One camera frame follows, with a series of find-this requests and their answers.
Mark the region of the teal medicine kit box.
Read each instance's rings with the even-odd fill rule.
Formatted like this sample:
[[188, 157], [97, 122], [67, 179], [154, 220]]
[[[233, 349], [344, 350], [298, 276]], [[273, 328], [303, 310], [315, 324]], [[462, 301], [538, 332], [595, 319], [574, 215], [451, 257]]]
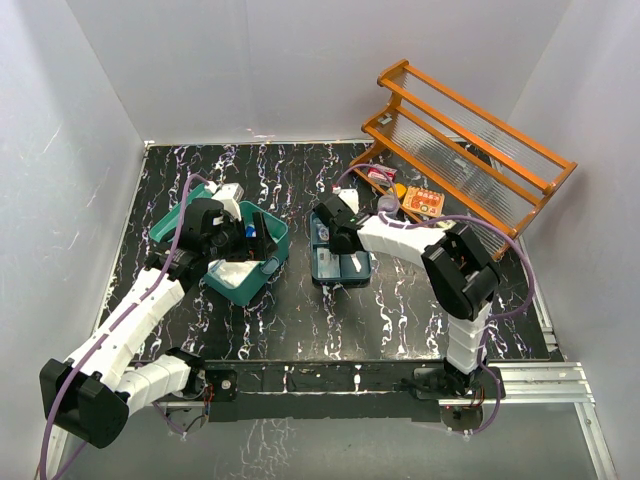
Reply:
[[176, 205], [150, 231], [154, 250], [147, 265], [161, 268], [179, 236], [168, 269], [183, 289], [203, 282], [231, 303], [246, 306], [289, 255], [288, 226], [242, 199], [237, 183], [207, 182]]

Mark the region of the clear tape roll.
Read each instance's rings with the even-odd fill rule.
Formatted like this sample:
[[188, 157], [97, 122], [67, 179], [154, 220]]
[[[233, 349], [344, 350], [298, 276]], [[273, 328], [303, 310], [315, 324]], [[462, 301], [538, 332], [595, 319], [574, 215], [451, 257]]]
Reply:
[[320, 242], [322, 243], [329, 242], [330, 240], [329, 229], [324, 224], [318, 223], [316, 225], [316, 233]]

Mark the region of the black scissors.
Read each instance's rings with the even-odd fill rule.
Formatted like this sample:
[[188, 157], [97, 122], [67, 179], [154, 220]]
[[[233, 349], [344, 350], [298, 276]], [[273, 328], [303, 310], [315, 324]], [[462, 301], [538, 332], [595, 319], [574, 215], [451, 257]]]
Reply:
[[362, 263], [359, 259], [358, 254], [357, 253], [351, 254], [349, 258], [354, 271], [356, 273], [360, 273], [362, 271]]

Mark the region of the white gauze pack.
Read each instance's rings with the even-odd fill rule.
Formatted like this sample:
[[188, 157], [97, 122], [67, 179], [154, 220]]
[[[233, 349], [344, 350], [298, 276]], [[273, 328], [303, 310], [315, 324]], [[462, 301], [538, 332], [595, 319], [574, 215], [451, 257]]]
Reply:
[[258, 261], [228, 262], [216, 260], [209, 264], [205, 280], [207, 283], [222, 285], [227, 289], [235, 289], [248, 278], [258, 265]]

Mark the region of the blue divided tray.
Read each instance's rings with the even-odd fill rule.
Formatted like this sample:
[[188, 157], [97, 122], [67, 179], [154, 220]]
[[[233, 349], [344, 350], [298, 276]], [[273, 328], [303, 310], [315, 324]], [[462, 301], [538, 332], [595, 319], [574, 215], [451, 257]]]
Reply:
[[311, 250], [311, 278], [312, 282], [317, 286], [335, 286], [341, 285], [345, 288], [360, 288], [367, 286], [372, 276], [371, 255], [365, 252], [356, 252], [362, 263], [362, 271], [356, 273], [350, 262], [350, 255], [338, 255], [340, 259], [339, 278], [321, 280], [317, 277], [317, 259], [316, 253], [318, 249], [329, 250], [328, 243], [319, 241], [316, 233], [316, 225], [322, 223], [315, 213], [310, 215], [310, 250]]

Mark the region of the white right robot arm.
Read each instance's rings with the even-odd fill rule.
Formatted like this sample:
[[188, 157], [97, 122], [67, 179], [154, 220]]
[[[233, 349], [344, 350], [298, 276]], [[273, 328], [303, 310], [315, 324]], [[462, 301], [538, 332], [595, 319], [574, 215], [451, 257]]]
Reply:
[[460, 223], [442, 229], [400, 222], [383, 212], [354, 212], [337, 195], [313, 212], [329, 230], [331, 253], [382, 253], [425, 269], [436, 300], [448, 314], [447, 388], [460, 397], [478, 389], [500, 274], [474, 231]]

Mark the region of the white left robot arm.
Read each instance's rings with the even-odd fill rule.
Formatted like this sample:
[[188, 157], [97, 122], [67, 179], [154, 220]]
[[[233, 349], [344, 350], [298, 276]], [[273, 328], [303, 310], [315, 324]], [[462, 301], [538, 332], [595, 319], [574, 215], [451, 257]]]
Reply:
[[203, 361], [179, 348], [138, 372], [127, 367], [211, 263], [271, 261], [278, 249], [273, 218], [246, 201], [229, 208], [196, 198], [169, 216], [172, 225], [111, 316], [66, 360], [51, 359], [39, 373], [47, 420], [96, 448], [110, 445], [146, 405], [175, 392], [186, 399], [204, 392]]

